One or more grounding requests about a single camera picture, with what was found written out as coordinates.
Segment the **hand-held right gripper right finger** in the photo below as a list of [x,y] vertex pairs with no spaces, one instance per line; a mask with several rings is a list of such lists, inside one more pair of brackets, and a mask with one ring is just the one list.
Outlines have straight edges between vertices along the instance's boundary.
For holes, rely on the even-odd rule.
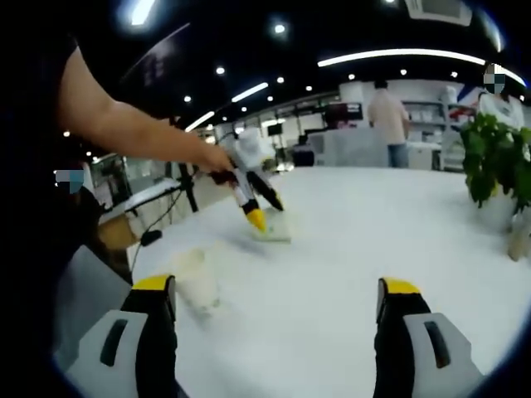
[[470,341],[406,280],[378,280],[376,324],[375,397],[467,397],[483,381]]

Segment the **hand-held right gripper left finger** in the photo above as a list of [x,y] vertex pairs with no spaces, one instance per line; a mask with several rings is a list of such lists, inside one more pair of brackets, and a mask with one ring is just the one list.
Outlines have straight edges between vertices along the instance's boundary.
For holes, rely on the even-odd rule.
[[175,322],[174,276],[142,279],[83,336],[66,376],[84,397],[178,397]]

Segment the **person's left hand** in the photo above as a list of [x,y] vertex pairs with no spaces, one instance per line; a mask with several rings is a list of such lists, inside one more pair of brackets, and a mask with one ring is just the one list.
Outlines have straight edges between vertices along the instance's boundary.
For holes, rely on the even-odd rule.
[[218,145],[203,144],[199,149],[197,165],[205,172],[232,172],[233,165],[227,152]]

